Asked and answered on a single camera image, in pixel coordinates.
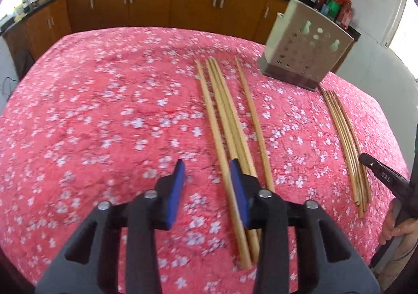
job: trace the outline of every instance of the hand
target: hand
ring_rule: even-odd
[[[418,232],[418,221],[410,218],[394,228],[395,217],[393,216],[394,199],[389,204],[389,210],[382,225],[382,232],[379,235],[379,243],[385,245],[392,237],[409,235]]]

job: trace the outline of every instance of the wooden stick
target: wooden stick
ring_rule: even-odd
[[[251,92],[249,90],[247,80],[245,79],[244,72],[242,71],[240,61],[238,60],[237,57],[235,57],[235,61],[237,62],[238,73],[240,74],[240,78],[241,78],[241,85],[242,85],[242,88],[244,89],[245,96],[247,98],[249,112],[251,113],[251,117],[252,117],[252,123],[254,125],[254,128],[256,129],[256,136],[257,136],[258,144],[260,147],[261,160],[263,162],[267,188],[271,192],[274,192],[273,175],[271,172],[270,161],[268,159],[267,148],[265,147],[263,131],[261,130],[260,122],[258,121],[256,105],[254,104],[254,101],[252,100]]]
[[[244,269],[251,269],[251,258],[248,250],[247,240],[245,238],[244,227],[238,211],[237,199],[235,198],[234,188],[231,182],[231,174],[229,172],[229,166],[227,161],[227,155],[224,150],[224,146],[221,140],[221,133],[219,132],[218,122],[215,116],[215,110],[210,99],[209,90],[206,85],[206,80],[203,75],[200,62],[196,60],[197,71],[199,73],[200,85],[202,88],[203,97],[205,100],[206,109],[208,111],[208,117],[210,126],[212,129],[212,135],[215,140],[215,147],[218,154],[219,164],[221,168],[222,178],[224,180],[225,189],[228,196],[228,202],[230,206],[231,221],[234,227],[235,238],[237,239],[238,250],[240,253],[241,266]]]
[[[225,78],[222,74],[222,71],[221,71],[221,69],[218,65],[218,62],[213,57],[211,57],[211,59],[215,64],[217,75],[218,75],[218,77],[219,77],[219,79],[222,83],[222,86],[225,90],[225,94],[227,96],[228,103],[229,103],[229,109],[230,109],[230,111],[233,115],[234,122],[237,124],[236,127],[237,127],[237,130],[238,130],[241,146],[244,150],[245,156],[247,157],[247,161],[249,163],[249,173],[247,173],[247,174],[249,174],[251,176],[254,176],[254,177],[257,177],[256,167],[254,166],[254,161],[252,160],[251,153],[250,153],[249,148],[248,148],[247,140],[245,139],[244,131],[243,131],[242,126],[241,126],[241,121],[240,121],[240,118],[238,116],[237,109],[235,108],[234,100],[233,100],[231,94],[229,93],[227,83],[226,83]]]
[[[328,98],[328,95],[325,93],[325,91],[322,89],[322,87],[320,85],[318,85],[318,90],[322,94],[323,99],[324,99],[325,103],[327,104],[329,113],[330,113],[330,115],[331,115],[331,117],[334,121],[335,128],[337,129],[338,135],[340,137],[341,146],[343,148],[343,152],[344,152],[344,155],[345,155],[345,158],[346,158],[348,174],[350,176],[351,188],[352,188],[352,191],[353,191],[353,201],[356,204],[358,204],[359,203],[359,190],[358,190],[358,187],[357,187],[356,179],[354,177],[354,166],[353,166],[352,161],[350,159],[350,154],[348,152],[347,142],[344,139],[342,129],[339,125],[336,113],[334,111],[334,108],[331,105],[331,102]]]
[[[357,154],[360,156],[362,154],[362,149],[360,147],[359,140],[357,139],[356,132],[354,131],[353,125],[348,117],[347,112],[345,111],[344,106],[342,105],[342,102],[340,98],[338,98],[337,94],[333,91],[334,97],[337,99],[338,105],[341,108],[341,112],[347,122],[348,128],[350,129],[351,135],[353,136],[354,143],[356,144]],[[369,177],[367,175],[367,169],[365,165],[361,165],[361,171],[363,175],[363,181],[366,185],[366,192],[367,192],[367,202],[371,201],[371,189],[370,189],[370,183],[369,183]]]
[[[229,125],[229,119],[225,112],[225,104],[222,99],[221,90],[219,89],[219,85],[215,80],[215,76],[212,71],[210,62],[207,59],[206,69],[208,70],[210,83],[212,84],[212,89],[215,95],[215,102],[219,111],[219,117],[221,117],[221,123],[224,129],[225,140],[227,142],[227,147],[229,151],[229,159],[233,160],[234,158],[238,158],[237,148],[235,147],[234,138],[231,132],[231,127]]]
[[[254,165],[254,162],[252,161],[251,154],[247,155],[245,153],[245,146],[247,146],[247,142],[245,141],[245,136],[242,131],[241,122],[239,119],[236,121],[233,116],[233,110],[235,112],[237,111],[235,109],[235,106],[229,102],[229,97],[231,97],[229,93],[229,89],[225,86],[226,84],[222,84],[222,78],[221,78],[221,71],[219,66],[217,66],[217,62],[214,59],[209,59],[210,65],[208,68],[211,71],[211,73],[214,75],[214,81],[215,83],[212,83],[213,88],[219,88],[220,94],[222,96],[222,106],[225,106],[225,111],[227,114],[229,114],[228,121],[229,121],[229,129],[231,130],[232,136],[234,137],[235,147],[238,154],[238,159],[240,161],[240,164],[242,166],[242,171],[244,174],[251,174],[251,164]],[[249,244],[249,250],[251,252],[251,257],[254,262],[258,261],[258,256],[260,254],[260,243],[258,241],[257,232],[255,230],[247,230],[247,239]]]
[[[331,104],[334,107],[334,110],[336,112],[336,115],[338,117],[338,120],[340,122],[341,128],[343,130],[343,134],[345,135],[345,139],[348,143],[348,148],[349,148],[349,153],[350,153],[350,158],[354,164],[355,167],[355,178],[357,181],[357,185],[358,185],[358,189],[360,192],[360,204],[359,204],[359,217],[362,218],[363,217],[363,213],[366,209],[366,205],[367,205],[367,195],[366,195],[366,187],[365,184],[362,180],[362,173],[361,173],[361,167],[360,167],[360,163],[359,163],[359,159],[355,150],[355,145],[354,145],[354,141],[353,141],[353,137],[350,133],[350,129],[348,128],[348,124],[346,122],[346,120],[344,119],[344,116],[341,112],[341,108],[338,106],[338,101],[337,99],[334,97],[332,92],[326,92],[325,93],[328,95],[329,99],[331,100]]]

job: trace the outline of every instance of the metal rivet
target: metal rivet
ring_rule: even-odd
[[[110,208],[111,203],[108,201],[100,202],[97,205],[98,210],[108,210]]]
[[[258,196],[264,198],[264,199],[268,199],[269,197],[271,197],[271,191],[268,189],[261,189],[258,192]]]
[[[318,209],[319,208],[319,205],[315,201],[310,200],[310,201],[307,201],[306,202],[306,207],[308,209]]]
[[[152,190],[147,190],[147,191],[145,192],[144,197],[145,197],[146,199],[154,199],[154,198],[156,198],[156,197],[157,197],[157,195],[158,195],[157,191],[152,189]]]

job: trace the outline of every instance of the finger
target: finger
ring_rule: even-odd
[[[386,244],[386,239],[383,237],[382,234],[379,235],[378,241],[379,241],[380,245],[385,245]]]
[[[386,214],[386,218],[385,218],[385,221],[384,221],[384,225],[386,225],[390,230],[392,230],[393,228],[394,228],[394,224],[395,224],[395,218],[394,218],[394,216],[393,216],[393,213],[392,212],[388,212],[387,214]]]
[[[386,241],[389,241],[392,238],[392,230],[388,226],[383,225],[381,235]]]
[[[412,234],[418,230],[417,220],[410,218],[405,222],[402,222],[394,230],[392,230],[392,236],[402,236],[406,234]]]

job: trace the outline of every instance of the pink floral bedspread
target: pink floral bedspread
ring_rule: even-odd
[[[346,162],[319,92],[263,76],[263,46],[189,30],[117,28],[77,33],[33,66],[0,118],[0,246],[36,283],[76,226],[102,200],[122,203],[170,174],[187,180],[177,221],[156,233],[165,293],[252,292],[256,267],[237,266],[228,214],[195,59],[221,64],[258,175],[258,143],[234,56],[239,56],[270,153],[276,192],[318,201],[369,262],[391,194],[371,174],[373,201],[359,219]],[[322,85],[342,99],[364,152],[408,176],[379,104],[330,73]],[[122,246],[126,243],[126,232]],[[296,289],[294,238],[289,241]],[[120,290],[124,290],[124,257]]]

